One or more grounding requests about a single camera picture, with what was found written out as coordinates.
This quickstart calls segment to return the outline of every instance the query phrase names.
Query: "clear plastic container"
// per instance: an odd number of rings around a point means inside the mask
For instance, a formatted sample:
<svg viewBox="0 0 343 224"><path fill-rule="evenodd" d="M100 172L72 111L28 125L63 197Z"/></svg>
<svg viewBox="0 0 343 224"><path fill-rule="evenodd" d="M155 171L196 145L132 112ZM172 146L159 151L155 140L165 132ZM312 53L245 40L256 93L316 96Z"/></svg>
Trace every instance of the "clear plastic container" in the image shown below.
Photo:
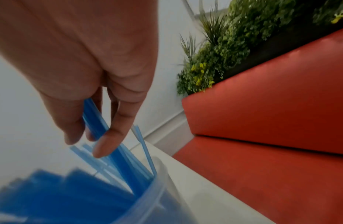
<svg viewBox="0 0 343 224"><path fill-rule="evenodd" d="M112 224L197 224L160 159L153 157L157 176L136 203Z"/></svg>

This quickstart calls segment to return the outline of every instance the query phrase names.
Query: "baseboard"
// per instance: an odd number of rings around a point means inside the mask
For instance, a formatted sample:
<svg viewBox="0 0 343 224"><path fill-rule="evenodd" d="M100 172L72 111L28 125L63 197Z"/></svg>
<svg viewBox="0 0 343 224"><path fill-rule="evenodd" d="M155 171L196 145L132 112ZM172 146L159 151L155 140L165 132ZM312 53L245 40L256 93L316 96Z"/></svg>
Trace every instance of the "baseboard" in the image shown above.
<svg viewBox="0 0 343 224"><path fill-rule="evenodd" d="M144 140L172 156L193 139L184 112L177 114L158 129L149 133Z"/></svg>

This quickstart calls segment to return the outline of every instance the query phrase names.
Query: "white table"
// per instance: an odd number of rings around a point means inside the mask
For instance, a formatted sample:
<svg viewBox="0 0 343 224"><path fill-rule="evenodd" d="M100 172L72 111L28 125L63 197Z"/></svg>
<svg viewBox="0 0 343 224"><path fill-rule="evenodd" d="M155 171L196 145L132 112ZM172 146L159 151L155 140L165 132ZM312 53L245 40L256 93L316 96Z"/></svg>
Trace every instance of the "white table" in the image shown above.
<svg viewBox="0 0 343 224"><path fill-rule="evenodd" d="M203 178L193 170L146 142L151 156L158 157L200 224L270 224L274 223L231 194ZM145 159L142 146L132 149Z"/></svg>

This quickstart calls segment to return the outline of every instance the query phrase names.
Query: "bundle of straws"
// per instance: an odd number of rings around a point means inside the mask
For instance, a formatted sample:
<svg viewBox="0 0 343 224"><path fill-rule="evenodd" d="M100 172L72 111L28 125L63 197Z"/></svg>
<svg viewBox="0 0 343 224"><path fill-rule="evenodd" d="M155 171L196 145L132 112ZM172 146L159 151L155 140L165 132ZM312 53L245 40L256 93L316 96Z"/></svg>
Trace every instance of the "bundle of straws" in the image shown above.
<svg viewBox="0 0 343 224"><path fill-rule="evenodd" d="M83 118L96 139L108 129L91 99L85 100ZM152 172L123 144L101 159L92 156L92 147L87 144L82 148L72 146L70 149L109 183L79 169L66 176L37 170L28 178L16 179L0 190L0 213L21 218L0 223L124 223L119 221L121 217L130 216L133 206L141 206L136 202L157 176L139 128L133 126L132 131L142 144ZM138 223L195 223L179 200L168 191L159 197L155 207L148 218Z"/></svg>

